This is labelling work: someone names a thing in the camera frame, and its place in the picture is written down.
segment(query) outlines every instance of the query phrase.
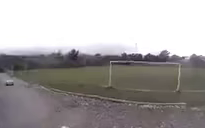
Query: asphalt road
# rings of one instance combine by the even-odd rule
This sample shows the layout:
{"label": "asphalt road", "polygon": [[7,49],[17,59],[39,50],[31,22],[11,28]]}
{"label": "asphalt road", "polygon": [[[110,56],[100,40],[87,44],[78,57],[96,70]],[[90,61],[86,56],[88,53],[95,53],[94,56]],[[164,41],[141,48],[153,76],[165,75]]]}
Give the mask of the asphalt road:
{"label": "asphalt road", "polygon": [[205,128],[205,106],[122,104],[30,87],[0,74],[0,128]]}
{"label": "asphalt road", "polygon": [[0,128],[41,128],[49,108],[45,100],[26,83],[15,80],[14,86],[5,86],[11,79],[0,74]]}

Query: grass field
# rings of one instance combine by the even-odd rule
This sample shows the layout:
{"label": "grass field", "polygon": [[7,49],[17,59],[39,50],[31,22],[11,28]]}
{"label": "grass field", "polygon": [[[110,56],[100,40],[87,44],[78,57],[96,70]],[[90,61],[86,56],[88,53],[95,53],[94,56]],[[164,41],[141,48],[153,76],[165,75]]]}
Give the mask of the grass field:
{"label": "grass field", "polygon": [[[177,86],[178,68],[114,66],[112,85],[124,89],[171,90]],[[109,67],[40,69],[16,72],[15,76],[61,90],[152,102],[205,101],[205,93],[137,92],[106,89]],[[182,68],[181,90],[205,90],[205,69]]]}

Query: car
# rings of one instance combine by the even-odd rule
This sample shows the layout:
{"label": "car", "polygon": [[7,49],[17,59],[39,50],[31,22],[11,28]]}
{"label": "car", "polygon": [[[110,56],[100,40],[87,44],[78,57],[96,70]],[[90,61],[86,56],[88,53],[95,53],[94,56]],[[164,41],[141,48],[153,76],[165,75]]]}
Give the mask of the car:
{"label": "car", "polygon": [[13,86],[14,85],[14,81],[13,80],[6,80],[6,86]]}

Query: tree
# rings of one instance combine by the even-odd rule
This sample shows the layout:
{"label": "tree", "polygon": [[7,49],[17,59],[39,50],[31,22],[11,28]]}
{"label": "tree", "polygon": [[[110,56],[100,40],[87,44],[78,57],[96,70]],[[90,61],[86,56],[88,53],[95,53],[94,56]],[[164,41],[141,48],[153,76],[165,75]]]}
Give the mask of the tree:
{"label": "tree", "polygon": [[144,56],[144,61],[152,61],[152,62],[156,62],[157,61],[157,56],[153,55],[151,53],[148,53]]}
{"label": "tree", "polygon": [[122,60],[128,60],[128,54],[127,53],[122,53],[121,54],[121,58],[122,58]]}
{"label": "tree", "polygon": [[142,54],[138,54],[138,53],[132,53],[129,54],[128,57],[130,58],[130,60],[134,60],[134,61],[141,61],[143,60]]}
{"label": "tree", "polygon": [[158,55],[158,61],[160,62],[166,62],[169,59],[170,52],[167,50],[163,50]]}
{"label": "tree", "polygon": [[172,55],[171,57],[169,57],[169,61],[173,61],[173,62],[176,62],[176,61],[180,61],[180,60],[183,60],[184,58],[183,57],[180,57],[178,55]]}
{"label": "tree", "polygon": [[78,55],[79,55],[79,51],[72,49],[69,53],[68,53],[68,57],[70,60],[77,60],[78,59]]}
{"label": "tree", "polygon": [[192,54],[189,60],[191,64],[195,67],[205,67],[205,61],[200,56],[197,56],[196,54]]}
{"label": "tree", "polygon": [[101,54],[100,53],[96,53],[94,56],[101,57]]}

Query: sky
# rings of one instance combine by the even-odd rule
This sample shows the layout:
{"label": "sky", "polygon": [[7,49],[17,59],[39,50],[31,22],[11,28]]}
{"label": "sky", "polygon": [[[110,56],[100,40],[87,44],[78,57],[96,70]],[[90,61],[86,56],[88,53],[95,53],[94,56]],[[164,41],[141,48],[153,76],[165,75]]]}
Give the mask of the sky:
{"label": "sky", "polygon": [[205,55],[205,0],[0,0],[0,53]]}

